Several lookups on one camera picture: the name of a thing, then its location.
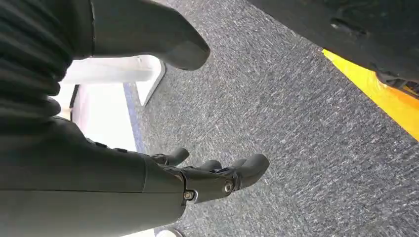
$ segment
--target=black fabric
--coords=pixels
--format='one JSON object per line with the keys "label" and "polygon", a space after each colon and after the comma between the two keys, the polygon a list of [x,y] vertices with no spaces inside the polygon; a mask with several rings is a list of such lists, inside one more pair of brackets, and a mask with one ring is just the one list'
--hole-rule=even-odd
{"label": "black fabric", "polygon": [[419,81],[419,1],[249,1],[291,30],[351,62]]}
{"label": "black fabric", "polygon": [[47,97],[72,62],[66,25],[39,1],[2,1],[0,15],[1,125],[45,120],[60,111]]}

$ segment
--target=prosthetic arm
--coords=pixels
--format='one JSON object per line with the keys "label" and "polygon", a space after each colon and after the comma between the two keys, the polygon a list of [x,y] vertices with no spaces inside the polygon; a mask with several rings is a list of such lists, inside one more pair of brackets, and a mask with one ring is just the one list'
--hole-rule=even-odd
{"label": "prosthetic arm", "polygon": [[48,98],[73,59],[155,55],[201,67],[205,41],[148,0],[0,1],[0,235],[116,237],[177,220],[187,202],[224,198],[266,171],[263,155],[222,168],[177,168],[189,153],[148,156],[86,139]]}

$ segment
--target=black sleeve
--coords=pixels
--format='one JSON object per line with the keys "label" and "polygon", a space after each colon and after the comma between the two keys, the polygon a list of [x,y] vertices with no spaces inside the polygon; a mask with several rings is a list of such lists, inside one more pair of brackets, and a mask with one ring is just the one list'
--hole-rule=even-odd
{"label": "black sleeve", "polygon": [[194,70],[210,54],[177,11],[149,0],[2,0],[0,152],[35,144],[56,126],[73,59],[152,54]]}

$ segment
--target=gray carpet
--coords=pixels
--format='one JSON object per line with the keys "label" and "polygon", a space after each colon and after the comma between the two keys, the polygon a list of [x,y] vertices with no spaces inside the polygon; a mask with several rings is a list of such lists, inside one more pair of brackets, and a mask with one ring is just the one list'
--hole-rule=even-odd
{"label": "gray carpet", "polygon": [[145,109],[147,152],[187,165],[266,154],[254,187],[187,207],[186,237],[418,236],[418,143],[323,57],[244,0],[168,0],[212,48],[169,67]]}

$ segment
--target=black prosthetic finger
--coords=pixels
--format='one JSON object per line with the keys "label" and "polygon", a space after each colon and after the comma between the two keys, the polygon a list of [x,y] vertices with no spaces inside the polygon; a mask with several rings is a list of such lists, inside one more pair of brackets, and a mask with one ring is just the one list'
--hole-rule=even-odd
{"label": "black prosthetic finger", "polygon": [[203,165],[199,166],[198,169],[205,170],[205,171],[213,171],[215,169],[221,169],[222,165],[217,160],[208,160]]}
{"label": "black prosthetic finger", "polygon": [[237,167],[237,173],[241,176],[239,189],[249,187],[256,183],[269,167],[269,160],[261,154],[253,155],[242,166]]}
{"label": "black prosthetic finger", "polygon": [[240,167],[242,166],[244,163],[246,163],[247,159],[240,159],[240,160],[236,160],[231,167]]}
{"label": "black prosthetic finger", "polygon": [[168,156],[168,165],[177,166],[189,157],[189,152],[185,148],[179,148]]}

